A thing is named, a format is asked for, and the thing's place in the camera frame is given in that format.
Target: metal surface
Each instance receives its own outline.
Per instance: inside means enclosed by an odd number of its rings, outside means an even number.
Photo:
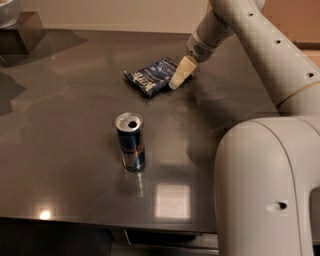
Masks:
[[[0,216],[215,233],[221,137],[277,114],[235,36],[177,91],[149,100],[124,77],[181,59],[188,38],[48,30],[30,55],[0,67]],[[139,175],[120,159],[114,122],[124,112],[144,120]]]

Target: table surface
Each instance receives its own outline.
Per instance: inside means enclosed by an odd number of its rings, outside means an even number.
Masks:
[[[0,216],[216,232],[213,167],[235,124],[277,113],[236,36],[177,91],[124,77],[185,54],[186,34],[47,30],[0,67]],[[122,167],[115,118],[144,120],[147,164]]]

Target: can lid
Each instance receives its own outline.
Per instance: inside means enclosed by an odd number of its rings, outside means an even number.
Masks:
[[[134,132],[142,126],[142,117],[136,113],[123,113],[117,117],[115,125],[123,132]]]

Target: blue can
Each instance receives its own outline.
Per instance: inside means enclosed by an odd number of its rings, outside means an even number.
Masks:
[[[124,167],[129,171],[140,171],[146,163],[142,117],[136,113],[123,113],[117,117],[115,125]]]

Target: energy drink can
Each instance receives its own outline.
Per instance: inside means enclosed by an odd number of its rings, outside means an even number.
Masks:
[[[146,162],[142,117],[136,113],[124,113],[117,117],[115,125],[118,130],[124,167],[130,171],[141,170]]]

